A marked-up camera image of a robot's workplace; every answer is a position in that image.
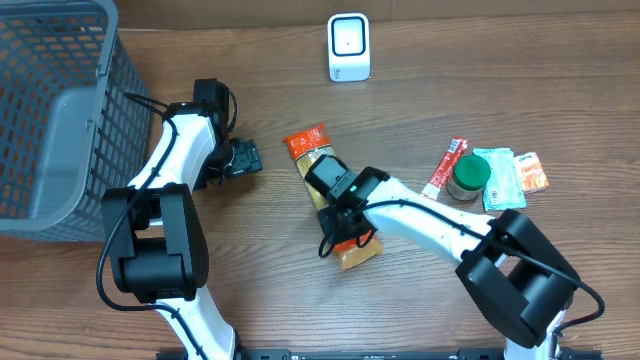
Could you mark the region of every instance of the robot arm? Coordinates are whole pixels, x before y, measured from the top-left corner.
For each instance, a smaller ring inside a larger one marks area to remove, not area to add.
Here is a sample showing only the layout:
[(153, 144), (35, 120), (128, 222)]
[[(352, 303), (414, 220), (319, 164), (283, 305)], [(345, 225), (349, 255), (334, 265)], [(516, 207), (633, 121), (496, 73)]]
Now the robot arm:
[[(140, 303), (179, 311), (186, 328), (171, 313), (158, 310), (182, 341), (188, 359), (204, 355), (231, 360), (236, 348), (235, 331), (218, 312), (206, 286), (209, 253), (191, 198), (193, 191), (206, 187), (207, 180), (262, 170), (253, 140), (229, 139), (228, 96), (226, 86), (215, 79), (197, 80), (193, 102), (168, 106), (163, 119), (172, 124), (164, 121), (162, 137), (142, 171), (128, 187), (109, 189), (102, 198), (109, 234), (134, 195), (142, 195), (109, 248), (114, 281), (120, 291), (133, 293)], [(143, 188), (174, 136), (158, 175)], [(137, 238), (137, 230), (154, 225), (164, 225), (164, 236)]]
[[(213, 125), (211, 119), (197, 113), (176, 114), (171, 120), (178, 132), (176, 144), (149, 189), (160, 189), (166, 184), (174, 183), (187, 184), (189, 190), (193, 192), (200, 169), (216, 147)], [(162, 137), (151, 158), (142, 171), (131, 180), (129, 186), (139, 189), (149, 178), (151, 170), (157, 166), (162, 154), (167, 150), (172, 133), (172, 127), (165, 122), (162, 126)]]
[[(372, 230), (415, 240), (457, 265), (456, 274), (484, 317), (509, 339), (512, 349), (506, 353), (518, 354), (519, 359), (540, 359), (539, 353), (549, 356), (550, 347), (555, 347), (549, 341), (550, 330), (562, 320), (576, 288), (524, 261), (505, 276), (498, 267), (506, 254), (493, 244), (579, 277), (526, 216), (507, 210), (494, 219), (459, 211), (409, 190), (381, 170), (368, 167), (356, 175), (326, 155), (314, 163), (305, 180), (332, 204), (329, 241), (338, 243)], [(524, 350), (517, 352), (516, 347)], [(537, 355), (523, 357), (528, 349)]]

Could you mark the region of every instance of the wood grain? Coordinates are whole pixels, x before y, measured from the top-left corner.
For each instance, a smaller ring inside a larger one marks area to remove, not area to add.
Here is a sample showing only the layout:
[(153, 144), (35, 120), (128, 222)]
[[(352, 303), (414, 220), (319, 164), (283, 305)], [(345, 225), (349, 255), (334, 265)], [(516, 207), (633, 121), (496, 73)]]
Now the wood grain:
[[(326, 124), (342, 159), (420, 190), (454, 135), (472, 147), (537, 151), (551, 186), (525, 212), (607, 301), (563, 345), (640, 356), (640, 13), (469, 18), (372, 25), (373, 73), (328, 80), (323, 26), (124, 32), (161, 101), (197, 78), (238, 97), (235, 134), (264, 171), (194, 194), (209, 288), (250, 347), (452, 350), (502, 346), (453, 274), (410, 240), (340, 272), (282, 138)], [(159, 127), (154, 130), (157, 139)], [(480, 212), (444, 197), (461, 209)], [(157, 314), (121, 314), (94, 288), (100, 244), (0, 242), (0, 358), (150, 359), (178, 347)], [(105, 275), (118, 302), (133, 303)], [(569, 317), (592, 311), (578, 293)]]
[(224, 29), (326, 24), (337, 13), (371, 21), (640, 10), (634, 0), (115, 0), (129, 29)]

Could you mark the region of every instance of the orange snack wrapper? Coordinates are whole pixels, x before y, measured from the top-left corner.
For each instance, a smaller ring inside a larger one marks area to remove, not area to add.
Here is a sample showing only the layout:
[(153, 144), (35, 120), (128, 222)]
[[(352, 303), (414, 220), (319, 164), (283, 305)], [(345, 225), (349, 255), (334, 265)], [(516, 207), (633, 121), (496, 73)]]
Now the orange snack wrapper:
[[(284, 138), (284, 142), (287, 143), (291, 158), (295, 161), (302, 178), (307, 175), (311, 165), (313, 165), (320, 156), (325, 154), (335, 156), (335, 151), (331, 146), (331, 141), (325, 131), (324, 124), (287, 136)], [(316, 210), (322, 210), (329, 205), (327, 200), (320, 195), (316, 189), (306, 182), (305, 185), (309, 190), (309, 195), (311, 195), (311, 200)], [(368, 234), (361, 236), (360, 242), (364, 242), (367, 237)], [(364, 248), (359, 248), (356, 245), (356, 240), (351, 239), (336, 244), (333, 250), (340, 258), (340, 268), (342, 270), (347, 270), (358, 264), (362, 264), (375, 255), (380, 255), (384, 252), (382, 243), (377, 236), (374, 236)]]
[(542, 191), (549, 186), (549, 180), (542, 170), (542, 163), (538, 159), (538, 154), (529, 152), (518, 155), (514, 158), (520, 183), (522, 183), (522, 191), (525, 194), (531, 194)]

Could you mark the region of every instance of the wire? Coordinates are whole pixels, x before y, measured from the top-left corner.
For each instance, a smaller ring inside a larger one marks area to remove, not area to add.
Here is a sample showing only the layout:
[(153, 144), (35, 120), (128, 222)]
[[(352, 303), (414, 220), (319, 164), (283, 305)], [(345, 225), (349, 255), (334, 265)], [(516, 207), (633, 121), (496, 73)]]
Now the wire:
[(146, 97), (146, 96), (142, 96), (142, 95), (138, 95), (138, 94), (134, 94), (134, 93), (130, 93), (130, 92), (124, 93), (124, 96), (126, 96), (127, 99), (129, 99), (129, 100), (133, 100), (133, 99), (144, 100), (144, 101), (150, 102), (152, 104), (160, 105), (165, 109), (169, 107), (169, 105), (167, 105), (167, 104), (165, 104), (163, 102), (160, 102), (160, 101), (158, 101), (156, 99), (152, 99), (150, 97)]
[[(589, 295), (591, 295), (591, 297), (593, 297), (593, 299), (596, 301), (596, 303), (598, 304), (598, 309), (596, 311), (594, 311), (593, 313), (587, 315), (587, 316), (583, 316), (581, 318), (577, 318), (571, 321), (568, 321), (564, 324), (559, 325), (558, 327), (556, 327), (553, 330), (553, 336), (552, 336), (552, 342), (553, 342), (553, 346), (552, 346), (552, 351), (555, 351), (555, 344), (557, 344), (557, 337), (562, 337), (562, 331), (572, 327), (572, 326), (576, 326), (576, 325), (580, 325), (580, 324), (584, 324), (587, 323), (589, 321), (593, 321), (597, 318), (599, 318), (600, 316), (602, 316), (602, 314), (604, 313), (605, 310), (605, 304), (604, 304), (604, 300), (602, 299), (602, 297), (600, 296), (600, 294), (598, 294), (593, 288), (589, 287), (587, 284), (585, 284), (584, 282), (578, 280), (578, 279), (574, 279), (573, 277), (571, 277), (570, 275), (568, 275), (567, 273), (560, 271), (556, 268), (553, 268), (541, 261), (538, 261), (528, 255), (525, 255), (519, 251), (513, 250), (503, 244), (498, 243), (497, 241), (494, 241), (492, 239), (490, 239), (489, 237), (479, 234), (476, 231), (473, 231), (471, 229), (469, 229), (468, 227), (449, 219), (448, 217), (440, 214), (439, 212), (428, 208), (422, 204), (419, 203), (415, 203), (415, 202), (411, 202), (411, 201), (407, 201), (407, 200), (403, 200), (403, 199), (397, 199), (397, 200), (385, 200), (385, 201), (381, 201), (378, 203), (374, 203), (374, 204), (370, 204), (370, 205), (366, 205), (363, 206), (359, 209), (357, 209), (356, 211), (350, 213), (349, 215), (347, 215), (343, 221), (341, 222), (340, 225), (338, 225), (338, 227), (331, 232), (329, 235), (325, 236), (322, 239), (322, 242), (320, 243), (320, 248), (318, 249), (318, 254), (319, 255), (324, 255), (324, 256), (320, 256), (320, 257), (327, 257), (329, 256), (329, 254), (331, 253), (331, 251), (333, 250), (333, 238), (336, 237), (336, 234), (339, 232), (339, 229), (342, 227), (342, 225), (347, 222), (347, 221), (351, 221), (354, 217), (358, 216), (358, 215), (362, 215), (365, 211), (367, 210), (371, 210), (377, 207), (382, 207), (382, 206), (391, 206), (391, 205), (399, 205), (399, 206), (409, 206), (409, 207), (413, 207), (416, 208), (418, 210), (422, 210), (426, 213), (428, 213), (429, 215), (432, 215), (433, 217), (437, 218), (438, 220), (441, 220), (449, 225), (451, 225), (452, 227), (454, 227), (455, 229), (460, 230), (460, 232), (473, 236), (481, 241), (486, 241), (487, 243), (491, 244), (491, 246), (495, 247), (496, 249), (502, 251), (503, 253), (509, 255), (509, 256), (515, 256), (517, 258), (519, 258), (522, 261), (525, 261), (531, 265), (537, 266), (545, 271), (548, 271), (556, 276), (559, 276), (565, 280), (567, 280), (568, 282), (570, 282), (571, 284), (573, 284), (575, 287), (580, 288), (582, 290), (584, 290), (586, 293), (588, 293)], [(324, 247), (326, 246), (327, 242), (329, 242), (330, 247), (329, 250), (327, 251), (327, 253), (322, 253), (322, 250), (324, 249)]]
[[(139, 100), (136, 97), (127, 96), (127, 98), (131, 99), (132, 101), (134, 101), (134, 102), (136, 102), (136, 103), (138, 103), (138, 104), (140, 104), (140, 105), (142, 105), (144, 107), (151, 108), (152, 111), (155, 110), (157, 112), (160, 112), (160, 110), (154, 108), (153, 106), (151, 106), (149, 104), (139, 102)], [(196, 349), (196, 355), (199, 355), (200, 357), (202, 357), (203, 360), (208, 360), (206, 354), (202, 351), (202, 347), (198, 345), (197, 340), (195, 339), (195, 337), (193, 336), (193, 333), (189, 329), (189, 326), (184, 321), (182, 315), (180, 315), (179, 310), (176, 310), (173, 307), (171, 307), (169, 305), (165, 305), (165, 304), (148, 304), (148, 305), (135, 305), (135, 306), (116, 304), (115, 302), (113, 302), (113, 300), (111, 300), (109, 298), (109, 296), (105, 292), (104, 284), (102, 282), (102, 275), (104, 273), (104, 264), (105, 264), (105, 262), (107, 260), (107, 255), (109, 254), (109, 249), (111, 248), (111, 244), (113, 244), (113, 241), (115, 239), (116, 234), (118, 233), (118, 230), (120, 230), (120, 227), (124, 223), (125, 219), (128, 218), (129, 212), (131, 212), (131, 210), (136, 205), (136, 203), (142, 198), (142, 196), (143, 196), (142, 194), (143, 194), (144, 190), (146, 190), (149, 187), (149, 185), (151, 184), (151, 182), (153, 182), (155, 177), (158, 176), (158, 173), (160, 173), (160, 169), (162, 168), (162, 166), (164, 165), (165, 161), (169, 157), (169, 154), (171, 153), (171, 150), (173, 149), (173, 146), (176, 143), (176, 138), (179, 135), (178, 134), (178, 129), (176, 128), (176, 125), (174, 124), (174, 122), (171, 119), (163, 119), (163, 121), (166, 121), (171, 126), (171, 129), (172, 129), (171, 139), (169, 140), (169, 145), (167, 146), (167, 149), (164, 151), (164, 153), (160, 157), (160, 160), (158, 160), (158, 164), (153, 169), (151, 169), (151, 174), (149, 175), (147, 180), (145, 180), (145, 182), (140, 186), (138, 191), (136, 191), (136, 193), (133, 195), (133, 197), (131, 198), (131, 200), (127, 204), (127, 207), (125, 208), (125, 210), (122, 212), (122, 214), (120, 214), (120, 217), (116, 221), (116, 223), (115, 223), (115, 225), (113, 227), (113, 230), (111, 230), (111, 233), (107, 237), (107, 241), (105, 242), (104, 248), (102, 249), (102, 253), (100, 254), (100, 260), (98, 262), (98, 269), (96, 270), (96, 287), (98, 289), (98, 295), (100, 295), (100, 298), (102, 299), (102, 301), (105, 304), (107, 304), (107, 306), (109, 306), (110, 308), (112, 308), (114, 310), (118, 310), (118, 311), (162, 310), (162, 311), (168, 312), (169, 314), (171, 314), (171, 318), (175, 318), (175, 319), (178, 320), (178, 323), (180, 324), (180, 326), (184, 330), (185, 335), (187, 335), (187, 338), (189, 339), (189, 342), (194, 347), (194, 349)]]
[(227, 132), (231, 133), (233, 131), (233, 128), (236, 127), (236, 118), (238, 116), (238, 102), (236, 101), (236, 96), (233, 94), (233, 91), (231, 91), (228, 86), (227, 91), (229, 92), (229, 95), (231, 95), (231, 99), (233, 99), (233, 118), (231, 118), (231, 124), (229, 124), (229, 127), (227, 128)]

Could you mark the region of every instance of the mesh basket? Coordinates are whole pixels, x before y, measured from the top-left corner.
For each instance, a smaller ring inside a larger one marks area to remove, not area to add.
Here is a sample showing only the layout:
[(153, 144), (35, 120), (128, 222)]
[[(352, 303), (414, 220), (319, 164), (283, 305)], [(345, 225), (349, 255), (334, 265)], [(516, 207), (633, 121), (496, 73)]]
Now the mesh basket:
[(104, 240), (100, 199), (143, 165), (152, 114), (110, 0), (0, 3), (0, 233)]

